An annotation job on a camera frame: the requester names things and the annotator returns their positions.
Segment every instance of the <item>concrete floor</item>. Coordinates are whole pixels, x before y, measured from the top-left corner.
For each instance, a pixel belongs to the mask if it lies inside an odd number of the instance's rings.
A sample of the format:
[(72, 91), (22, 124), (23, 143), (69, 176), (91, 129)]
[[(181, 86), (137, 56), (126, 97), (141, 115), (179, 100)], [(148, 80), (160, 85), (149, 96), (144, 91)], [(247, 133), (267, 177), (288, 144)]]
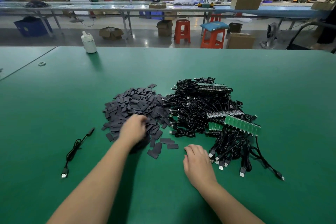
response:
[[(0, 17), (0, 46), (82, 46), (81, 35), (82, 31), (89, 32), (93, 35), (97, 46), (116, 46), (116, 47), (170, 47), (170, 48), (199, 48), (201, 44), (201, 27), (203, 18), (190, 18), (191, 22), (191, 44), (181, 41), (181, 44), (175, 44), (172, 37), (158, 37), (158, 30), (156, 24), (159, 20), (131, 18), (133, 35), (130, 39), (124, 40), (105, 40), (99, 34), (99, 29), (107, 26), (117, 27), (123, 29), (123, 21), (120, 17), (97, 18), (90, 19), (83, 17), (83, 23), (70, 23), (69, 18), (59, 17), (59, 22), (63, 28), (64, 35), (61, 34), (53, 18), (48, 21), (53, 28), (55, 36), (53, 38), (48, 35), (42, 37), (26, 38), (20, 35), (19, 31), (14, 25), (14, 21), (21, 20), (22, 17)], [(278, 19), (252, 19), (249, 23), (237, 21), (237, 19), (222, 19), (222, 22), (229, 24), (230, 22), (243, 23), (242, 33), (251, 33), (256, 37), (253, 48), (261, 48), (259, 42), (266, 39), (267, 25), (272, 22), (278, 22)], [(280, 34), (275, 49), (286, 49), (288, 42), (295, 34), (299, 24), (295, 23), (293, 30), (288, 30), (290, 21), (284, 21), (280, 27)], [(296, 43), (309, 47), (316, 43), (317, 39), (312, 36), (313, 28), (303, 30), (298, 36)]]

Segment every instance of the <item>red plastic stool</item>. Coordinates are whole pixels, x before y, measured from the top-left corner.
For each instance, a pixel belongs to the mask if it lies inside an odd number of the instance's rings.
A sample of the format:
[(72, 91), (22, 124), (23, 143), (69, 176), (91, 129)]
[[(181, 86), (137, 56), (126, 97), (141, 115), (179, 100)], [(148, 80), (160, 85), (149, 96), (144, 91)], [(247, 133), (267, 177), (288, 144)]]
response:
[(190, 21), (188, 20), (176, 21), (174, 40), (177, 44), (180, 44), (181, 39), (188, 39), (190, 43)]
[(221, 21), (221, 18), (218, 17), (222, 14), (213, 14), (211, 17), (210, 17), (210, 21), (209, 22), (212, 22), (212, 21)]
[[(201, 48), (223, 49), (225, 29), (221, 28), (221, 29), (216, 29), (214, 31), (211, 31), (210, 39), (205, 39), (206, 32), (208, 31), (205, 29), (202, 42), (201, 42)], [(217, 34), (219, 33), (223, 33), (222, 41), (217, 40)]]

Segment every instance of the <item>green workbench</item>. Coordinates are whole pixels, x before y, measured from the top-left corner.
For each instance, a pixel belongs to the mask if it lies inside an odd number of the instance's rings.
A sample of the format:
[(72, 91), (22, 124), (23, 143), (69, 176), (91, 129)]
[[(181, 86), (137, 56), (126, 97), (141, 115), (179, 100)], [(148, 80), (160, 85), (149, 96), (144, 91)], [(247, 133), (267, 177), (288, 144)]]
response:
[[(336, 56), (322, 51), (195, 48), (57, 47), (0, 81), (0, 219), (45, 223), (102, 158), (111, 143), (101, 127), (104, 103), (131, 87), (157, 84), (162, 95), (179, 79), (216, 77), (233, 100), (258, 115), (259, 146), (285, 177), (257, 160), (239, 176), (240, 160), (218, 182), (266, 223), (335, 223)], [(38, 62), (47, 64), (39, 67)], [(77, 138), (95, 132), (69, 163)], [(170, 137), (166, 128), (163, 137)], [(111, 223), (219, 223), (183, 171), (183, 147), (209, 149), (214, 139), (175, 138), (157, 160), (146, 149), (128, 158)]]

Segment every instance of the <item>person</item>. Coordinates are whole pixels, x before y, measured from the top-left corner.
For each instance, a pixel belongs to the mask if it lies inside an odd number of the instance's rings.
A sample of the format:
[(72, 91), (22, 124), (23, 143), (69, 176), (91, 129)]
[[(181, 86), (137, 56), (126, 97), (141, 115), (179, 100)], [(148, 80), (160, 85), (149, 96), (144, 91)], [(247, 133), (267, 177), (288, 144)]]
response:
[[(145, 121), (145, 116), (134, 114), (124, 123), (119, 139), (61, 203), (47, 224), (107, 222), (128, 153), (145, 135)], [(189, 181), (222, 223), (263, 223), (218, 184), (208, 152), (202, 146), (191, 144), (184, 149), (187, 154), (183, 165)]]
[[(330, 12), (328, 17), (325, 20), (325, 23), (336, 25), (336, 6), (334, 6), (334, 9)], [(317, 43), (314, 44), (311, 49), (314, 50), (323, 50), (327, 48), (327, 44), (333, 43), (336, 37), (336, 30), (332, 28), (324, 28), (320, 37), (317, 40)]]

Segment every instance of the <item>black usb cable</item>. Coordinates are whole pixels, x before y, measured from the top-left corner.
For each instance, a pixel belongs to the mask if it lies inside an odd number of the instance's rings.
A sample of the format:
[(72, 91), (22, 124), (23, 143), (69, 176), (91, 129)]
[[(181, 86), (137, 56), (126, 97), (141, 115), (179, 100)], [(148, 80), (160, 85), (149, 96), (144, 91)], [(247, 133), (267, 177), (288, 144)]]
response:
[(81, 147), (82, 143), (84, 142), (85, 138), (88, 137), (88, 136), (91, 136), (91, 134), (93, 133), (94, 130), (95, 130), (95, 128), (91, 128), (91, 130), (85, 135), (85, 137), (83, 139), (77, 139), (75, 141), (71, 151), (69, 151), (69, 153), (66, 155), (66, 163), (65, 163), (65, 167), (62, 171), (61, 178), (67, 178), (68, 177), (68, 174), (69, 174), (68, 163), (73, 160), (77, 150), (80, 149), (80, 147)]

